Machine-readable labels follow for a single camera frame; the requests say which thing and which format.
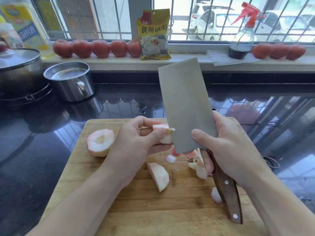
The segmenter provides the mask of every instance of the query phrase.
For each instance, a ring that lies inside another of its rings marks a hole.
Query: forearm
[[[271,170],[245,190],[270,235],[314,235],[315,215]]]
[[[120,190],[115,173],[101,166],[28,235],[94,235]]]

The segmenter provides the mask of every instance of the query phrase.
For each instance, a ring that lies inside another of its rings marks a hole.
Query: wooden knife handle
[[[219,195],[222,199],[226,216],[229,220],[242,224],[242,208],[236,182],[222,171],[221,167],[216,162],[213,153],[209,149],[206,149],[206,151],[209,153],[210,158],[215,165],[212,176],[215,181],[215,186],[217,187]]]

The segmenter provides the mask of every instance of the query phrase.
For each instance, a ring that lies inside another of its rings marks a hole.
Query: person's left hand
[[[155,124],[161,122],[138,116],[120,128],[102,167],[117,172],[122,187],[132,181],[147,155],[167,151],[172,147],[172,144],[160,143],[166,136],[166,129],[153,131],[152,126]]]

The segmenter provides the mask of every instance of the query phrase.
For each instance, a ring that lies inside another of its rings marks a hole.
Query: knife
[[[158,68],[161,92],[167,122],[172,133],[176,153],[205,147],[194,141],[193,129],[200,129],[218,137],[213,121],[206,86],[197,58],[184,60]],[[241,203],[235,181],[217,164],[212,152],[205,149],[214,165],[212,176],[222,199],[226,216],[233,222],[243,223]]]

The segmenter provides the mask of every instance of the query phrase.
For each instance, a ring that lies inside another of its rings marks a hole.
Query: person's right hand
[[[235,118],[213,111],[213,120],[218,138],[194,129],[191,132],[193,139],[212,151],[221,169],[239,186],[251,187],[256,176],[269,170],[269,167]],[[213,162],[206,151],[202,151],[202,157],[207,171],[213,169]]]

